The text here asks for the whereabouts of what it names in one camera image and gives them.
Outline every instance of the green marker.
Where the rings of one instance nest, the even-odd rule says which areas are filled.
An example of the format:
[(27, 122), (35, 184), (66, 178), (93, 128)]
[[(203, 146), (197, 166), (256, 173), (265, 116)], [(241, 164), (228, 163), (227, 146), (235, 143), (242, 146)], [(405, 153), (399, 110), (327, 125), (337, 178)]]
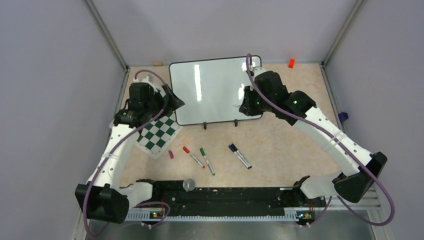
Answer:
[(206, 161), (206, 164), (207, 164), (207, 167), (208, 167), (208, 168), (209, 168), (209, 170), (210, 170), (210, 173), (212, 174), (212, 176), (215, 176), (215, 172), (214, 172), (214, 170), (212, 169), (212, 166), (211, 166), (211, 164), (209, 163), (208, 158), (206, 157), (205, 151), (203, 151), (203, 147), (201, 147), (201, 148), (200, 148), (200, 152), (201, 152), (201, 154), (202, 154), (202, 156), (203, 156), (204, 160)]

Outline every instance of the marker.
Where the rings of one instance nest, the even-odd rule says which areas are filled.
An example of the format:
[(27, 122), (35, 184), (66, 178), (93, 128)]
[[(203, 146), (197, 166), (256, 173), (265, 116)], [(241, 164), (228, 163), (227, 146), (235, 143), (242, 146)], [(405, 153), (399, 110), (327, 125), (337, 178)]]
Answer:
[(203, 151), (203, 147), (200, 148), (200, 152), (201, 152), (201, 155), (203, 156), (204, 160), (206, 161), (206, 164), (207, 164), (207, 167), (210, 170), (210, 173), (212, 174), (212, 176), (215, 176), (215, 171), (212, 169), (212, 166), (209, 163), (208, 158), (206, 157), (205, 151)]
[(234, 148), (234, 150), (238, 153), (238, 155), (240, 155), (240, 157), (247, 163), (247, 165), (250, 166), (250, 168), (252, 168), (252, 165), (250, 164), (250, 162), (245, 158), (245, 156), (243, 156), (243, 154), (237, 149), (236, 145), (234, 145), (234, 143), (231, 143), (231, 147)]
[(228, 148), (237, 156), (237, 158), (238, 159), (240, 159), (240, 161), (244, 164), (244, 166), (247, 168), (247, 169), (250, 169), (251, 168), (251, 166), (249, 166), (246, 162), (245, 162), (245, 160), (236, 152), (236, 150), (233, 148), (233, 146), (231, 146), (231, 145), (229, 145), (228, 146)]
[(187, 149), (187, 147), (183, 146), (182, 149), (190, 155), (202, 168), (205, 168), (205, 166)]

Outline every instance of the green square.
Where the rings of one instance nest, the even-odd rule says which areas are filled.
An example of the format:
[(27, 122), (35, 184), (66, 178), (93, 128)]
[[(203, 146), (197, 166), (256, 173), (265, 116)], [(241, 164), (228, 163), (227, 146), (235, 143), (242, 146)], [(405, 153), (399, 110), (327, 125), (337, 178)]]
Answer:
[(164, 134), (165, 132), (160, 129), (156, 132), (156, 136), (158, 136), (159, 138), (162, 137)]
[(155, 144), (153, 143), (153, 142), (151, 142), (151, 141), (148, 141), (148, 143), (146, 144), (146, 148), (147, 149), (149, 149), (149, 150), (152, 150), (152, 148), (153, 148), (153, 146), (155, 146)]
[(159, 147), (163, 147), (165, 145), (166, 141), (159, 139), (159, 141), (156, 142), (156, 145), (158, 145)]
[(163, 123), (163, 122), (161, 122), (161, 121), (157, 121), (154, 125), (155, 125), (156, 127), (158, 127), (158, 128), (161, 128), (161, 127), (162, 127), (162, 125), (164, 125), (164, 123)]
[(168, 126), (171, 126), (174, 123), (174, 120), (172, 120), (171, 118), (166, 120), (165, 124)]
[(151, 133), (151, 132), (148, 132), (144, 137), (145, 138), (147, 138), (148, 140), (150, 140), (150, 139), (152, 139), (153, 138), (153, 136), (154, 136), (154, 134), (153, 133)]
[(174, 134), (174, 133), (175, 133), (175, 129), (169, 128), (169, 129), (166, 131), (166, 133), (167, 133), (167, 134), (169, 134), (169, 135), (172, 135), (172, 134)]

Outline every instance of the red marker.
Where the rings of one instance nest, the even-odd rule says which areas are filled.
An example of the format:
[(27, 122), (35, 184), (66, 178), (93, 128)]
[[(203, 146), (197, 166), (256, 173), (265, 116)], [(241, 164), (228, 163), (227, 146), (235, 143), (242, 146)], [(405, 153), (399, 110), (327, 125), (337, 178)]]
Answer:
[(190, 155), (202, 168), (205, 168), (205, 166), (187, 149), (187, 147), (183, 146), (182, 149)]

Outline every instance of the gray floor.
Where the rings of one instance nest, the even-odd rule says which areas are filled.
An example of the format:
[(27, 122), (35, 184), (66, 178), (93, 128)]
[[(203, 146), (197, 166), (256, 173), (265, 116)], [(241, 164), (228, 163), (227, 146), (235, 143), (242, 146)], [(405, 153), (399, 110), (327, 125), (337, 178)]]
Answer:
[[(374, 240), (371, 226), (347, 211), (328, 211), (311, 228), (276, 222), (165, 222), (153, 230), (140, 225), (110, 224), (102, 240)], [(94, 234), (103, 222), (91, 222)]]

